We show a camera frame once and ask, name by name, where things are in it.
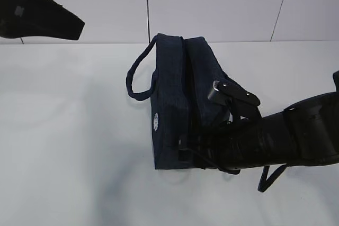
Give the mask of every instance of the white wall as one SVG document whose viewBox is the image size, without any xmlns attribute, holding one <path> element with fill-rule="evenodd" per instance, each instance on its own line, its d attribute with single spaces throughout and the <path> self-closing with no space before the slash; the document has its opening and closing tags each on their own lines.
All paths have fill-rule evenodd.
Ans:
<svg viewBox="0 0 339 226">
<path fill-rule="evenodd" d="M 284 0 L 274 41 L 338 40 L 339 0 Z"/>
<path fill-rule="evenodd" d="M 338 42 L 211 44 L 263 115 L 334 90 Z M 145 44 L 0 47 L 0 225 L 338 225 L 338 165 L 156 171 L 150 103 L 125 77 Z M 149 87 L 154 52 L 136 91 Z"/>
<path fill-rule="evenodd" d="M 282 0 L 149 0 L 150 31 L 210 42 L 269 41 Z"/>
</svg>

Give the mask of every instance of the black strap loop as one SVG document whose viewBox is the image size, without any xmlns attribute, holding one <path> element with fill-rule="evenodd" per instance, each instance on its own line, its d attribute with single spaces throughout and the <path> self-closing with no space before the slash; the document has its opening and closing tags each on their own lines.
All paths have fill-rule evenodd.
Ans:
<svg viewBox="0 0 339 226">
<path fill-rule="evenodd" d="M 267 178 L 267 175 L 269 173 L 269 166 L 264 166 L 263 168 L 263 174 L 261 175 L 258 191 L 263 193 L 265 192 L 273 183 L 276 181 L 276 179 L 286 170 L 287 164 L 281 165 L 278 169 L 276 169 L 269 178 Z"/>
<path fill-rule="evenodd" d="M 333 73 L 333 80 L 334 80 L 336 91 L 339 92 L 339 71 Z"/>
<path fill-rule="evenodd" d="M 155 80 L 157 79 L 157 72 L 156 71 L 152 75 L 151 87 L 147 91 L 144 91 L 144 92 L 141 92 L 141 93 L 134 93 L 133 89 L 132 89 L 132 82 L 133 82 L 133 76 L 134 76 L 139 64 L 150 53 L 150 51 L 152 50 L 156 40 L 157 40 L 157 36 L 153 37 L 150 44 L 143 51 L 143 53 L 137 58 L 137 60 L 132 65 L 131 69 L 127 72 L 127 77 L 126 77 L 127 93 L 130 97 L 132 97 L 132 98 L 134 98 L 138 101 L 144 101 L 144 100 L 150 98 L 151 94 L 154 91 Z"/>
</svg>

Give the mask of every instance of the black strap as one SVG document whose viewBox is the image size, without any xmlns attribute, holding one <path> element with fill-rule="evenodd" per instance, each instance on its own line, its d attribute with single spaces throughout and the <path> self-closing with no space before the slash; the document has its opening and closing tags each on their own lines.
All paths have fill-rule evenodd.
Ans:
<svg viewBox="0 0 339 226">
<path fill-rule="evenodd" d="M 336 91 L 339 92 L 339 71 L 333 73 L 333 79 L 334 79 Z"/>
<path fill-rule="evenodd" d="M 221 107 L 220 111 L 218 114 L 215 116 L 211 123 L 211 127 L 217 127 L 219 124 L 223 123 L 223 120 L 228 113 L 228 108 L 227 107 Z"/>
<path fill-rule="evenodd" d="M 132 97 L 132 98 L 134 98 L 138 101 L 144 101 L 147 98 L 150 98 L 151 94 L 154 91 L 154 84 L 155 84 L 155 80 L 157 79 L 157 72 L 153 73 L 152 81 L 151 81 L 151 87 L 147 91 L 144 91 L 144 92 L 141 92 L 141 93 L 134 93 L 133 90 L 132 90 L 132 82 L 133 82 L 133 76 L 134 76 L 134 73 L 137 70 L 137 67 L 139 66 L 141 61 L 143 61 L 143 59 L 146 58 L 147 55 L 150 53 L 150 51 L 152 50 L 156 40 L 157 40 L 157 36 L 153 37 L 153 39 L 151 40 L 150 44 L 147 46 L 145 51 L 137 58 L 137 60 L 132 65 L 131 69 L 127 72 L 127 77 L 126 77 L 127 93 L 130 97 Z"/>
<path fill-rule="evenodd" d="M 276 179 L 286 170 L 287 164 L 281 165 L 278 169 L 276 169 L 269 178 L 267 178 L 267 175 L 269 173 L 269 166 L 264 166 L 263 173 L 260 178 L 258 191 L 259 192 L 265 192 L 273 183 L 276 181 Z"/>
<path fill-rule="evenodd" d="M 203 159 L 205 162 L 210 164 L 212 167 L 217 168 L 222 172 L 226 172 L 226 173 L 232 174 L 232 175 L 238 175 L 240 173 L 240 169 L 229 170 L 229 169 L 225 169 L 225 168 L 221 167 L 220 165 L 216 164 L 214 161 L 212 161 L 208 157 L 202 155 L 200 152 L 196 151 L 192 147 L 189 147 L 188 150 L 191 151 L 192 153 L 194 153 L 195 155 L 199 156 L 201 159 Z"/>
<path fill-rule="evenodd" d="M 232 113 L 232 122 L 234 122 L 235 124 L 239 123 L 239 121 L 241 120 L 241 115 L 239 113 L 238 102 L 234 98 L 232 98 L 230 111 Z"/>
</svg>

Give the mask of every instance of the navy blue bag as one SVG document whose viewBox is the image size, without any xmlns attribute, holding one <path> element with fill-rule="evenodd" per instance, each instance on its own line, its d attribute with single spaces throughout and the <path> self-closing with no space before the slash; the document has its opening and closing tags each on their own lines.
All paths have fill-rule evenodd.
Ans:
<svg viewBox="0 0 339 226">
<path fill-rule="evenodd" d="M 155 43 L 156 69 L 150 89 L 134 93 L 134 73 Z M 200 168 L 199 162 L 193 161 L 193 157 L 188 158 L 191 155 L 179 151 L 178 147 L 181 135 L 202 132 L 229 118 L 225 107 L 208 100 L 215 80 L 240 87 L 223 72 L 203 37 L 184 40 L 158 34 L 128 71 L 129 96 L 138 101 L 151 100 L 156 169 Z"/>
</svg>

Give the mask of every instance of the circular logo patch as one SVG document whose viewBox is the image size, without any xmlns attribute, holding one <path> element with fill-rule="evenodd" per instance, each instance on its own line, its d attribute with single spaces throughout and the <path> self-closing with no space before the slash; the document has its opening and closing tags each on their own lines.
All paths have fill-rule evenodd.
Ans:
<svg viewBox="0 0 339 226">
<path fill-rule="evenodd" d="M 155 113 L 154 118 L 153 118 L 153 130 L 154 131 L 158 130 L 158 125 L 159 125 L 159 116 L 158 116 L 158 113 Z"/>
</svg>

